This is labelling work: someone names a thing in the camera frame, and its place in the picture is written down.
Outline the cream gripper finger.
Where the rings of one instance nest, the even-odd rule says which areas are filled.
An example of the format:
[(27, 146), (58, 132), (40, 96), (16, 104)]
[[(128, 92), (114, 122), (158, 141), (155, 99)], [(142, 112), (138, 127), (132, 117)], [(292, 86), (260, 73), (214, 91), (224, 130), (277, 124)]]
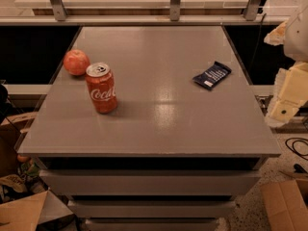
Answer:
[(264, 43), (273, 46), (283, 45), (285, 39), (286, 26), (287, 26), (286, 21), (280, 23), (276, 28), (274, 28), (271, 32), (269, 32), (265, 36)]
[(280, 68), (275, 77), (265, 122), (276, 128), (287, 124), (308, 102), (308, 64), (295, 63), (289, 69)]

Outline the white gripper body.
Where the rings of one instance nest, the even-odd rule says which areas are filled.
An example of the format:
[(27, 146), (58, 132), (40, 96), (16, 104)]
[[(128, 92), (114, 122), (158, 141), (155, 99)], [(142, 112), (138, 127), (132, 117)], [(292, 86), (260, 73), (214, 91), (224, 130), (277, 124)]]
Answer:
[(302, 0), (287, 22), (284, 54), (295, 61), (308, 62), (308, 0)]

